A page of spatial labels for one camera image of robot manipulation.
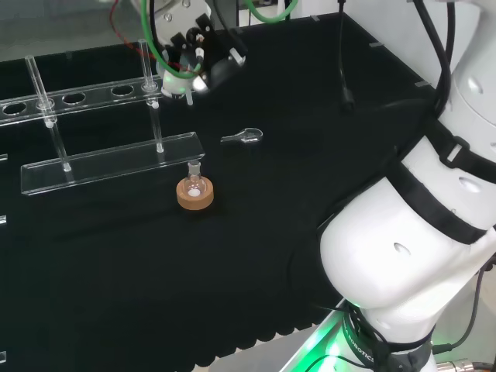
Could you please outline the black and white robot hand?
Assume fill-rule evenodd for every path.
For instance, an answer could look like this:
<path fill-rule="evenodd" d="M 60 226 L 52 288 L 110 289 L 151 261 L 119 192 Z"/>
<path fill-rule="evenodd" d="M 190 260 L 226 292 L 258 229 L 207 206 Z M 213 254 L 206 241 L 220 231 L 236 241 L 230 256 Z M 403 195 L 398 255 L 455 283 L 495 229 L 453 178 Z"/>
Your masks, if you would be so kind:
<path fill-rule="evenodd" d="M 206 93 L 237 74 L 246 49 L 231 31 L 220 35 L 207 1 L 133 1 L 148 50 L 168 98 Z"/>

